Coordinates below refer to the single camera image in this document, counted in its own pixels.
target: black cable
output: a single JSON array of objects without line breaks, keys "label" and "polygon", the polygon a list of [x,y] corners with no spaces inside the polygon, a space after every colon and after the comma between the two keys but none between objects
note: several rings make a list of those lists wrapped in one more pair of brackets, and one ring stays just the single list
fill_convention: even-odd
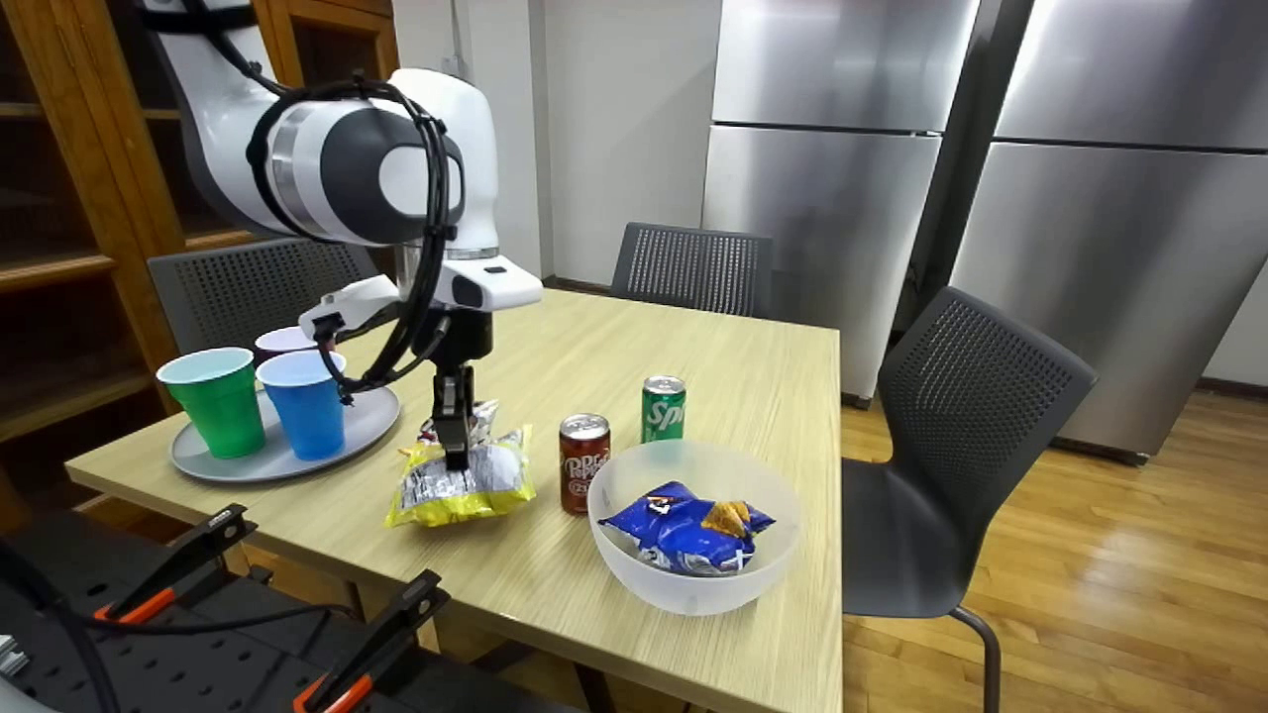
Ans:
[{"label": "black cable", "polygon": [[229,624],[205,624],[205,628],[122,628],[122,624],[98,624],[98,620],[82,620],[73,614],[79,628],[87,629],[112,629],[112,635],[140,635],[140,639],[189,639],[189,635],[221,635],[221,629],[251,629],[251,628],[264,628],[264,624],[285,624],[285,620],[301,620],[301,614],[347,614],[347,608],[295,608],[295,609],[273,609],[273,614],[258,614],[258,620],[229,620]]},{"label": "black cable", "polygon": [[211,45],[227,65],[233,65],[247,80],[254,80],[258,86],[264,86],[264,91],[273,91],[273,97],[285,91],[281,84],[264,80],[260,65],[247,65],[247,56],[229,45],[229,37],[213,28],[213,19],[211,19],[213,14],[211,14],[201,0],[185,0],[185,14],[189,14],[196,24],[205,28],[205,31],[201,31],[205,45]]},{"label": "black cable", "polygon": [[93,682],[94,707],[98,713],[120,713],[120,692],[116,682],[94,650],[94,641],[82,635],[79,614],[67,608],[67,597],[44,579],[44,571],[34,571],[24,554],[16,554],[8,543],[0,543],[0,584],[8,584],[16,593],[24,593],[34,609],[48,609],[73,650],[82,662],[82,672]]},{"label": "black cable", "polygon": [[429,354],[443,342],[448,332],[448,313],[443,308],[432,308],[432,295],[440,284],[440,271],[443,271],[443,246],[448,238],[456,235],[456,217],[464,209],[464,193],[460,193],[460,208],[448,209],[448,160],[456,160],[460,173],[464,173],[464,163],[460,163],[460,147],[448,144],[448,127],[429,117],[421,102],[411,102],[408,97],[402,97],[402,86],[392,84],[367,84],[366,77],[353,77],[353,80],[342,80],[342,84],[326,84],[326,86],[301,86],[301,91],[285,91],[258,122],[254,139],[251,139],[251,163],[254,163],[254,179],[258,179],[258,192],[260,200],[268,204],[268,209],[299,235],[305,235],[301,225],[291,221],[291,214],[279,208],[279,200],[268,193],[273,188],[264,181],[264,135],[268,127],[299,102],[308,102],[308,98],[362,98],[362,102],[371,102],[371,98],[390,98],[390,102],[402,102],[404,117],[411,118],[415,135],[421,135],[421,147],[424,147],[424,160],[429,160],[429,214],[424,214],[424,257],[415,266],[415,276],[411,276],[411,291],[402,304],[402,316],[390,332],[390,342],[382,345],[378,360],[362,371],[362,378],[344,378],[333,357],[329,357],[329,345],[342,338],[342,332],[326,332],[316,338],[316,354],[326,360],[326,367],[333,371],[333,381],[344,387],[344,394],[367,394],[367,387],[383,387],[402,378],[408,378],[415,366],[429,360]]},{"label": "black cable", "polygon": [[320,639],[320,629],[329,628],[329,609],[320,609],[316,628],[308,629],[308,639],[301,641],[299,657],[314,654],[314,641]]}]

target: plastic cup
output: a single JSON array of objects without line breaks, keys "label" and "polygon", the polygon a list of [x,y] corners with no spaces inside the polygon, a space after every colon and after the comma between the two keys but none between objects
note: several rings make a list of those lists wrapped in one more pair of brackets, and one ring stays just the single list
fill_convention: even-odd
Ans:
[{"label": "plastic cup", "polygon": [[314,354],[314,350],[316,350],[316,342],[314,342],[305,330],[299,330],[299,325],[268,330],[268,332],[260,332],[260,338],[254,342],[254,357],[258,357],[258,360],[273,360],[273,357],[281,357],[281,354]]},{"label": "plastic cup", "polygon": [[157,386],[185,407],[213,461],[240,461],[264,449],[251,367],[251,350],[201,350],[157,367]]},{"label": "plastic cup", "polygon": [[320,354],[281,354],[258,367],[258,381],[299,461],[329,461],[344,449],[344,400]]}]

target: plate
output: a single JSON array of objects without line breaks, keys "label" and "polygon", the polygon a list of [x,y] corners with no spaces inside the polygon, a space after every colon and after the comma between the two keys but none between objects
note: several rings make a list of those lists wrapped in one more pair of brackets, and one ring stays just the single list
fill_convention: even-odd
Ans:
[{"label": "plate", "polygon": [[308,470],[320,470],[329,462],[353,461],[357,453],[371,449],[395,422],[402,406],[392,387],[371,387],[357,394],[353,406],[344,406],[344,449],[329,461],[299,461],[281,435],[279,411],[268,398],[260,400],[260,422],[264,422],[264,453],[247,455],[247,461],[213,461],[205,453],[205,441],[185,424],[172,441],[172,462],[201,485],[273,485],[273,481],[299,481]]}]

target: blue cup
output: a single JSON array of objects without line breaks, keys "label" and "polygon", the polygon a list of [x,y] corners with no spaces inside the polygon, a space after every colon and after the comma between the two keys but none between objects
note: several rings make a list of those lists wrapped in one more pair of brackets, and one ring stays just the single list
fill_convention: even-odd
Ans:
[{"label": "blue cup", "polygon": [[299,461],[329,461],[344,449],[344,406],[320,354],[281,354],[258,367],[285,445]]}]

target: green soda can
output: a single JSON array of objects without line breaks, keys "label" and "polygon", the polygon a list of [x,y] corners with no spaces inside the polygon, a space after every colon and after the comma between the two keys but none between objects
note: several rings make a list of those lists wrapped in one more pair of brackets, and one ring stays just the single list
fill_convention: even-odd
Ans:
[{"label": "green soda can", "polygon": [[641,381],[641,445],[682,441],[686,428],[686,386],[679,378]]}]

